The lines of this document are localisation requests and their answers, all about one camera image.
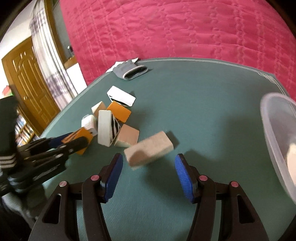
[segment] green table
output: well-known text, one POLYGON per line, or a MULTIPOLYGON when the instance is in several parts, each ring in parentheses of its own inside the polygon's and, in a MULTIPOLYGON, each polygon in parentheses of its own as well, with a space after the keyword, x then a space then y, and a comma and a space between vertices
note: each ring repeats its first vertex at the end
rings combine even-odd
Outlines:
MULTIPOLYGON (((140 130, 143 140, 161 130, 175 150, 141 169, 125 162, 113 198, 103 205, 112 240, 186 240, 195 205, 183 195, 174 169, 176 154, 216 182, 236 180, 257 210, 270 241, 284 233, 296 214, 267 151, 260 117, 260 100, 268 92, 287 94, 271 74, 209 59, 150 59, 140 61, 149 72, 126 82, 104 74, 78 95, 48 126, 43 136, 75 131, 99 101, 109 105, 111 86, 136 97, 127 124, 140 130)), ((58 183, 82 182, 98 173, 116 152, 93 139, 83 156, 72 155, 67 170, 44 183, 47 196, 58 183)), ((212 240, 217 240, 221 203, 217 202, 212 240)), ((78 204, 81 240, 81 203, 78 204)))

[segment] building block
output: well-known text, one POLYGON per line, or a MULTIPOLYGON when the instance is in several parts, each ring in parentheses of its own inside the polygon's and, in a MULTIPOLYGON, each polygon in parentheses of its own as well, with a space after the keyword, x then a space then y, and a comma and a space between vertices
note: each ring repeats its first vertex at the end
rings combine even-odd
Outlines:
POLYGON ((114 145, 118 147, 133 146, 138 143, 139 133, 140 132, 137 129, 123 124, 117 135, 114 145))
POLYGON ((106 109, 106 106, 104 104, 103 101, 97 103, 95 106, 93 106, 91 108, 91 111, 93 112, 95 118, 98 118, 98 115, 99 115, 99 110, 105 110, 106 109))
POLYGON ((81 127, 84 127, 86 130, 88 130, 93 137, 98 134, 97 130, 97 124, 96 124, 96 118, 94 115, 86 115, 81 120, 81 127))
MULTIPOLYGON (((67 143, 71 140, 77 139, 79 137, 86 137, 89 144, 91 143, 91 140, 93 139, 92 134, 86 130, 84 127, 81 127, 79 130, 73 132, 72 134, 70 134, 69 136, 67 136, 66 138, 64 138, 62 140, 63 143, 67 143)), ((76 152, 79 155, 82 155, 85 152, 86 148, 83 148, 81 150, 79 150, 78 152, 76 152)))
POLYGON ((110 90, 108 90, 107 95, 112 102, 116 101, 123 106, 132 106, 136 99, 134 96, 124 92, 116 86, 112 86, 110 90))
POLYGON ((122 105, 118 104, 115 101, 113 101, 108 106, 107 110, 111 110, 115 118, 123 123, 127 121, 128 117, 131 114, 130 110, 128 110, 127 108, 123 107, 122 105))
POLYGON ((166 134, 161 131, 124 150, 126 160, 131 167, 153 162, 168 154, 174 146, 166 134))
POLYGON ((120 130, 120 125, 111 110, 100 110, 98 118, 98 143, 111 146, 120 130))

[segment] bed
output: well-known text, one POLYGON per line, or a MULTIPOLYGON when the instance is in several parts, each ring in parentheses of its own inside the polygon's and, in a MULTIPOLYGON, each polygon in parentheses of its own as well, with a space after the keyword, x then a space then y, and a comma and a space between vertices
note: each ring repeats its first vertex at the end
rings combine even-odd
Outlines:
POLYGON ((63 0, 89 85, 115 61, 213 58, 275 74, 296 99, 296 39, 265 0, 63 0))

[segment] wooden door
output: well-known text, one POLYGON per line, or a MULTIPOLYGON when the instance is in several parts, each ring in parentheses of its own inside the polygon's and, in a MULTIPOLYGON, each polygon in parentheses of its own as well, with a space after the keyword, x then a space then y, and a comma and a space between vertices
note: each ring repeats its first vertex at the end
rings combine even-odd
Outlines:
POLYGON ((29 37, 3 59, 3 67, 11 89, 32 127, 42 133, 60 112, 41 74, 29 37))

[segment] translucent plastic bin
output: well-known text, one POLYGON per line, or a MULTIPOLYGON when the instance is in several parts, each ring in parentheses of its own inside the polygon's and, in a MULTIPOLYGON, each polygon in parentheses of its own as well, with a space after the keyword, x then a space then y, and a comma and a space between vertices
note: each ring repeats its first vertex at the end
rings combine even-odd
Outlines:
POLYGON ((295 110, 296 102, 279 93, 269 93, 261 99, 260 111, 269 155, 283 188, 294 203, 296 186, 288 171, 286 156, 290 144, 296 143, 295 110))

